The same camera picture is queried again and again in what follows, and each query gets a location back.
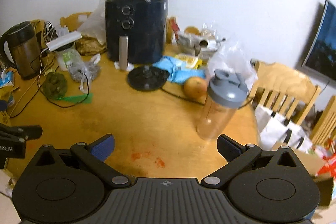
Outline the black kettle base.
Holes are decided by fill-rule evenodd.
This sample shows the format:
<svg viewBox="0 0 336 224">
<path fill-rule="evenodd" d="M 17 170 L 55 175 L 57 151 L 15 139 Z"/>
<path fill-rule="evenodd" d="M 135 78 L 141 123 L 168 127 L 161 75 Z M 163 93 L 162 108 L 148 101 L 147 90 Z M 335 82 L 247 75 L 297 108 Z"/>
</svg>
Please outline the black kettle base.
<svg viewBox="0 0 336 224">
<path fill-rule="evenodd" d="M 137 91 L 151 92 L 163 87 L 169 76 L 167 70 L 143 65 L 128 73 L 127 83 Z"/>
</svg>

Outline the clear bag of dark seeds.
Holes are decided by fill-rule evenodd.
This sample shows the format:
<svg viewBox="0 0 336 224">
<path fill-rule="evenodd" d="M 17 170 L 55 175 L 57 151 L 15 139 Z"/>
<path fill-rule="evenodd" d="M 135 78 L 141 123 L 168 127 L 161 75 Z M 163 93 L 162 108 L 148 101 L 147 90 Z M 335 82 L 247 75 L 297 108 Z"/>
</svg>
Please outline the clear bag of dark seeds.
<svg viewBox="0 0 336 224">
<path fill-rule="evenodd" d="M 101 73 L 100 60 L 101 55 L 98 53 L 90 61 L 81 60 L 69 66 L 70 77 L 80 84 L 79 89 L 82 93 L 89 93 L 92 81 L 99 77 Z"/>
</svg>

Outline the yellow plastic bag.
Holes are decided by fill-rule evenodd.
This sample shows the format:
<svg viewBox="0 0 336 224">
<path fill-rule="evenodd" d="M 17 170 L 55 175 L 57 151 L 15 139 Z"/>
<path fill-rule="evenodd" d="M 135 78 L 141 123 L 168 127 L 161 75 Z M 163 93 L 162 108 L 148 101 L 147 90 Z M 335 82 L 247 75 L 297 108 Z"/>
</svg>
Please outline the yellow plastic bag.
<svg viewBox="0 0 336 224">
<path fill-rule="evenodd" d="M 0 120 L 1 124 L 11 126 L 11 121 L 7 113 L 7 108 L 14 103 L 12 87 L 4 86 L 0 88 Z"/>
</svg>

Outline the wall television screen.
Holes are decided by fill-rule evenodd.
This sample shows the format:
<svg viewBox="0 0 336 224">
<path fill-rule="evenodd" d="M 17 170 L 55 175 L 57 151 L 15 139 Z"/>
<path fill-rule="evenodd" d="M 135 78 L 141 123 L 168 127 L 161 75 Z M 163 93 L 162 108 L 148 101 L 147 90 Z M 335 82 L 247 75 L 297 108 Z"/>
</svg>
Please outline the wall television screen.
<svg viewBox="0 0 336 224">
<path fill-rule="evenodd" d="M 335 81 L 335 5 L 325 0 L 323 15 L 302 67 Z"/>
</svg>

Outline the white shopping bag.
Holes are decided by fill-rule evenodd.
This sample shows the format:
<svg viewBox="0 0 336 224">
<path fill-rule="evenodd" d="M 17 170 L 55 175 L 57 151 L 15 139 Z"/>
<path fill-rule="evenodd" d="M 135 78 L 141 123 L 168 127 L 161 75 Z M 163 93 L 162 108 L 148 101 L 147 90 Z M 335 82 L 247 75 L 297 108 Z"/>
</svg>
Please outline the white shopping bag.
<svg viewBox="0 0 336 224">
<path fill-rule="evenodd" d="M 262 105 L 255 108 L 255 117 L 259 132 L 259 146 L 271 150 L 277 143 L 284 143 L 301 152 L 308 152 L 312 142 L 300 125 L 286 119 L 281 114 Z"/>
</svg>

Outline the clear shaker bottle grey lid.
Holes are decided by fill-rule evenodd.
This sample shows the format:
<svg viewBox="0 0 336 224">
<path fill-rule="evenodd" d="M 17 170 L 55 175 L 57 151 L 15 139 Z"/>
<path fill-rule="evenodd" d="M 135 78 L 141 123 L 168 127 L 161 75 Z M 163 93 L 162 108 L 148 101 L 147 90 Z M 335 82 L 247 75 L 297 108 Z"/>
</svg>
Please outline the clear shaker bottle grey lid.
<svg viewBox="0 0 336 224">
<path fill-rule="evenodd" d="M 215 70 L 207 87 L 207 97 L 197 133 L 204 140 L 216 140 L 227 127 L 236 110 L 248 95 L 248 88 L 241 74 Z"/>
</svg>

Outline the white plastic tub green label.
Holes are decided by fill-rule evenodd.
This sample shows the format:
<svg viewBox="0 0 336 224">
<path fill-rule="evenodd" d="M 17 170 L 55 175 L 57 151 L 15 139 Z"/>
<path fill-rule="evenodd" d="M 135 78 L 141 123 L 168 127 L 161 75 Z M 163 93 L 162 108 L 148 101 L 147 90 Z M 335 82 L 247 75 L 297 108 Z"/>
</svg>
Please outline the white plastic tub green label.
<svg viewBox="0 0 336 224">
<path fill-rule="evenodd" d="M 74 42 L 56 49 L 55 53 L 61 71 L 68 71 L 68 67 L 77 62 L 80 57 Z"/>
</svg>

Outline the clear plastic bag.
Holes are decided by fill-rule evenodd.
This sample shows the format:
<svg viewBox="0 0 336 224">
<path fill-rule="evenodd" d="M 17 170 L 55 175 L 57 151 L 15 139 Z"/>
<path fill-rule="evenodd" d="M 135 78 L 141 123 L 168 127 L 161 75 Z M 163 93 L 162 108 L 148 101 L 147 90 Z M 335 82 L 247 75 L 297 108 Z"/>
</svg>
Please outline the clear plastic bag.
<svg viewBox="0 0 336 224">
<path fill-rule="evenodd" d="M 82 36 L 95 38 L 100 44 L 106 43 L 105 1 L 100 0 L 96 10 L 77 29 Z"/>
</svg>

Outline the wooden chair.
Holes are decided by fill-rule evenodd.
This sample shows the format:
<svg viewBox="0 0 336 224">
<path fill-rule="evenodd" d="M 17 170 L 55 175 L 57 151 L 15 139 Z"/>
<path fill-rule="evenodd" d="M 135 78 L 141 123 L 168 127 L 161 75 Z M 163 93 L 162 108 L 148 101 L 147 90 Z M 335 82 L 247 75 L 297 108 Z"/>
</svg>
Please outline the wooden chair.
<svg viewBox="0 0 336 224">
<path fill-rule="evenodd" d="M 249 94 L 253 109 L 262 105 L 303 128 L 322 88 L 284 64 L 255 61 L 254 69 L 257 80 Z"/>
</svg>

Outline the white power bank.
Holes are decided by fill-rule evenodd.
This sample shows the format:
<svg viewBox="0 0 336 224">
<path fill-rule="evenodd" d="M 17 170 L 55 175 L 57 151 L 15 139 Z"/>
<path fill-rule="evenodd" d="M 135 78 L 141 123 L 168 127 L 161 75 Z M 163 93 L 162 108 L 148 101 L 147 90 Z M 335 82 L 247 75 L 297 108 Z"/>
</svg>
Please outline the white power bank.
<svg viewBox="0 0 336 224">
<path fill-rule="evenodd" d="M 75 42 L 78 39 L 81 39 L 82 35 L 78 31 L 70 32 L 64 36 L 61 36 L 57 39 L 54 39 L 46 44 L 46 47 L 50 52 L 59 49 L 69 43 Z"/>
</svg>

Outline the yellow wipes pack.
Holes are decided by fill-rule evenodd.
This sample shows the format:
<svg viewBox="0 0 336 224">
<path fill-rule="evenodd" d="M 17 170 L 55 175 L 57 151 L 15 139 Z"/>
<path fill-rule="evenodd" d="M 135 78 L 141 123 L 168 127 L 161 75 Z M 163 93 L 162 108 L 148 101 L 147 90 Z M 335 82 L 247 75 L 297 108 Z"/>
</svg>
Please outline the yellow wipes pack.
<svg viewBox="0 0 336 224">
<path fill-rule="evenodd" d="M 185 68 L 198 69 L 203 61 L 199 57 L 187 55 L 185 53 L 179 53 L 174 56 L 176 59 L 183 61 L 185 63 Z"/>
</svg>

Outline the blue wet wipes pack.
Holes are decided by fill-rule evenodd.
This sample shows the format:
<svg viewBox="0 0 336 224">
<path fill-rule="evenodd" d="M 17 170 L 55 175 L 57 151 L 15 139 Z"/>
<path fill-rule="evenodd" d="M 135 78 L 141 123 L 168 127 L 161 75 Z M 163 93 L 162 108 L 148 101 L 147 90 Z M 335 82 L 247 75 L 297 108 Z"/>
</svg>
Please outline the blue wet wipes pack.
<svg viewBox="0 0 336 224">
<path fill-rule="evenodd" d="M 171 56 L 163 56 L 159 61 L 153 64 L 153 67 L 166 70 L 169 73 L 168 81 L 183 85 L 191 77 L 206 78 L 205 71 L 202 69 L 188 68 L 185 61 Z"/>
</svg>

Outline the yellow onion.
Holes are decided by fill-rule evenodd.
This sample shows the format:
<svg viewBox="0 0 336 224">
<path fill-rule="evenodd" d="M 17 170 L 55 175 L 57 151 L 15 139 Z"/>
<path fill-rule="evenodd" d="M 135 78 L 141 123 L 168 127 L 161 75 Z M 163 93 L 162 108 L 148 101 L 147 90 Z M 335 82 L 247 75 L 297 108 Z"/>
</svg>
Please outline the yellow onion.
<svg viewBox="0 0 336 224">
<path fill-rule="evenodd" d="M 201 77 L 190 77 L 183 85 L 184 94 L 193 100 L 204 97 L 207 93 L 208 82 Z"/>
</svg>

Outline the green net bag of fruit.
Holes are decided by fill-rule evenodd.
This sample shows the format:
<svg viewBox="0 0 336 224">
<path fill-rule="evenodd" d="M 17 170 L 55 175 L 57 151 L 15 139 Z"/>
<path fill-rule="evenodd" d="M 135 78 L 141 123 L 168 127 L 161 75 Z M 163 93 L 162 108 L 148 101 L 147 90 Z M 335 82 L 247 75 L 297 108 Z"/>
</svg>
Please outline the green net bag of fruit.
<svg viewBox="0 0 336 224">
<path fill-rule="evenodd" d="M 85 92 L 82 95 L 66 96 L 68 91 L 67 80 L 63 74 L 57 72 L 50 72 L 46 75 L 46 79 L 42 84 L 41 92 L 47 100 L 59 107 L 67 108 L 81 103 L 91 103 L 92 94 Z M 69 106 L 61 106 L 56 101 L 64 101 L 70 103 Z"/>
</svg>

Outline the steel electric kettle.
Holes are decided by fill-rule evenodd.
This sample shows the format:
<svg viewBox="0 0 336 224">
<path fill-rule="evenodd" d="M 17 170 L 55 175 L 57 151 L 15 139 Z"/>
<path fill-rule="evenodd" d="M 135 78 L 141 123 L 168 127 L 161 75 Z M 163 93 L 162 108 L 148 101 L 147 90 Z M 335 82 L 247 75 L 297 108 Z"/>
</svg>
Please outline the steel electric kettle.
<svg viewBox="0 0 336 224">
<path fill-rule="evenodd" d="M 38 75 L 40 55 L 41 48 L 29 21 L 16 24 L 1 36 L 2 61 L 16 69 L 24 80 Z"/>
</svg>

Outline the black air fryer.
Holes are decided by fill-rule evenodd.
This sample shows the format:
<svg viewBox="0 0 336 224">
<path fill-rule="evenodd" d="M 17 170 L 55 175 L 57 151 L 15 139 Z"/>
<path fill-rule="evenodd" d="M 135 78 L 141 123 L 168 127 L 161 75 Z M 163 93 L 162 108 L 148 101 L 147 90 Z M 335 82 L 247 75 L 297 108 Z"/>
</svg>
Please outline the black air fryer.
<svg viewBox="0 0 336 224">
<path fill-rule="evenodd" d="M 128 61 L 153 64 L 164 52 L 168 0 L 106 0 L 106 50 L 119 61 L 120 37 L 127 37 Z"/>
</svg>

